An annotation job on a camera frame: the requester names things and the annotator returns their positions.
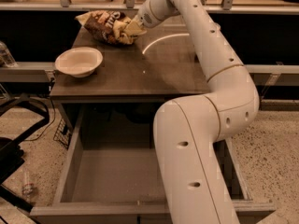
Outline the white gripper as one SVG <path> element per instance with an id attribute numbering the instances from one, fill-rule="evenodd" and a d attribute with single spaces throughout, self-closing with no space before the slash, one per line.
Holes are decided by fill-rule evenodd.
<path id="1" fill-rule="evenodd" d="M 178 10 L 170 0 L 146 0 L 135 16 L 136 21 L 130 21 L 124 32 L 129 36 L 143 35 L 147 32 L 144 27 L 156 27 L 178 14 Z"/>

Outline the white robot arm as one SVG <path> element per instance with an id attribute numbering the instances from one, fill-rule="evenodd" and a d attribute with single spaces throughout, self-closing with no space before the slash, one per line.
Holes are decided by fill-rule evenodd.
<path id="1" fill-rule="evenodd" d="M 154 145 L 173 224 L 240 224 L 213 149 L 255 119 L 259 96 L 242 61 L 202 0 L 147 0 L 136 15 L 152 28 L 181 15 L 210 91 L 158 109 Z"/>

